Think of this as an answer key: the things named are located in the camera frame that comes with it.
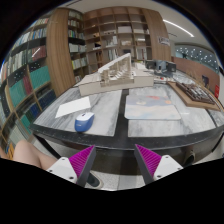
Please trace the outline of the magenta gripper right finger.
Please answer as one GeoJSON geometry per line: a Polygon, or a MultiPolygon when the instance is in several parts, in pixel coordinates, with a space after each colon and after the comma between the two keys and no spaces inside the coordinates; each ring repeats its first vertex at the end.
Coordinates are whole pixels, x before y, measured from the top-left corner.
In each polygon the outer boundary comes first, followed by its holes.
{"type": "Polygon", "coordinates": [[[171,156],[159,154],[136,144],[134,155],[146,185],[182,169],[171,156]]]}

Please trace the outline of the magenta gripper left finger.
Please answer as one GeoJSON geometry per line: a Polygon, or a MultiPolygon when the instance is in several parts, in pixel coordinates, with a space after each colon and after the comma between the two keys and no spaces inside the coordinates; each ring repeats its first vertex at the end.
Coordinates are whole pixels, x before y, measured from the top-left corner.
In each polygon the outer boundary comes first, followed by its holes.
{"type": "Polygon", "coordinates": [[[70,158],[61,157],[48,172],[84,187],[96,157],[95,146],[87,147],[70,158]]]}

